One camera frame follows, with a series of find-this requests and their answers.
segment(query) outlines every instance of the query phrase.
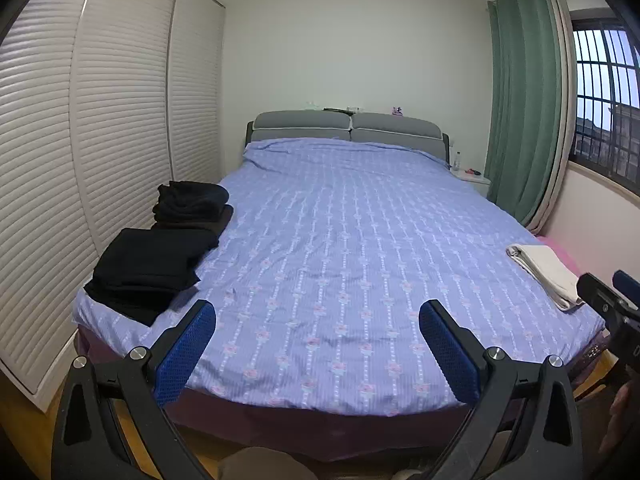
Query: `purple bed skirt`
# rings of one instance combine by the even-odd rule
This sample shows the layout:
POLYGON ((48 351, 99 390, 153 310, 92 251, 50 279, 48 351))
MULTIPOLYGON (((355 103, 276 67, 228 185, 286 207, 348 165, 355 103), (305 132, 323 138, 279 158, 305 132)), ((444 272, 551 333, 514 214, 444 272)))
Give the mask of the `purple bed skirt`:
MULTIPOLYGON (((76 350, 94 363, 119 359, 90 330, 79 327, 76 350)), ((572 384, 591 373, 606 348, 602 333, 570 363, 572 384)), ((180 426, 244 446, 263 446, 332 462, 385 450, 443 450, 468 413, 468 408, 397 416, 348 416, 314 410, 265 408, 240 404, 185 388, 165 408, 180 426)))

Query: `person's hand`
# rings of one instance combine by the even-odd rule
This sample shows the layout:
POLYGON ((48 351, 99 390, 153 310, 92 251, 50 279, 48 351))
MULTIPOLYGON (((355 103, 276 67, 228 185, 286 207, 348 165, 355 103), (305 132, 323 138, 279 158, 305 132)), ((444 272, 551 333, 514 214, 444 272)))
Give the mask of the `person's hand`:
POLYGON ((616 394, 616 398, 613 400, 613 403, 609 409, 609 415, 611 419, 609 420, 609 425, 607 426, 607 434, 602 439, 600 443, 600 449, 598 450, 598 454, 602 457, 610 454, 616 446, 622 441, 624 438, 624 421, 627 416, 633 416, 635 414, 625 414, 628 406, 629 400, 631 396, 631 385, 633 381, 629 381, 627 384, 624 384, 616 394))

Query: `gray headboard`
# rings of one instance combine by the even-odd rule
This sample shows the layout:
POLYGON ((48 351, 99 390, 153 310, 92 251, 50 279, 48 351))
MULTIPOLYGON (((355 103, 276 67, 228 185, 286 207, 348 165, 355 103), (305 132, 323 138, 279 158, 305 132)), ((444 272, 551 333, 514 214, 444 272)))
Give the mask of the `gray headboard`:
POLYGON ((324 110, 282 110, 258 115, 247 128, 247 144, 251 140, 315 137, 350 140, 351 119, 348 115, 324 110))
POLYGON ((291 137, 395 144, 431 153, 449 162, 449 137, 436 124, 387 114, 361 113, 350 117, 325 110, 265 112, 247 124, 244 145, 252 140, 291 137))
POLYGON ((449 162, 449 137, 436 124, 422 119, 387 114, 355 114, 353 142, 382 142, 431 153, 449 162))

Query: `double bed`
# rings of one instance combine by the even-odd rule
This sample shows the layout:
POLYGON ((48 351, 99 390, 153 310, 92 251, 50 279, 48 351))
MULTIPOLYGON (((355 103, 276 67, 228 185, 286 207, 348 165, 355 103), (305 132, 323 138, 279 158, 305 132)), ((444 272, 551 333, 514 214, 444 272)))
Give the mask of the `double bed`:
POLYGON ((274 114, 250 124, 242 167, 220 183, 235 214, 200 282, 151 328, 76 298, 94 361, 151 346, 198 299, 214 305, 215 334, 167 408, 177 423, 320 460, 440 447, 466 407, 418 330, 426 300, 519 360, 569 362, 602 330, 508 258, 537 240, 449 173, 434 124, 274 114))

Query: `white nightstand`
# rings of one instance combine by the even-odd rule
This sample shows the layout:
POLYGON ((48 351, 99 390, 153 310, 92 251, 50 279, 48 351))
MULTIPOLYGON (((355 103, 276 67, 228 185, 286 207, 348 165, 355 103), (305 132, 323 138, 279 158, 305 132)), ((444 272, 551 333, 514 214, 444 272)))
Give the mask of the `white nightstand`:
POLYGON ((489 192, 489 184, 491 184, 491 181, 488 178, 485 178, 482 175, 465 173, 465 170, 454 171, 453 168, 451 168, 451 174, 460 180, 470 182, 476 191, 486 198, 486 194, 489 192))

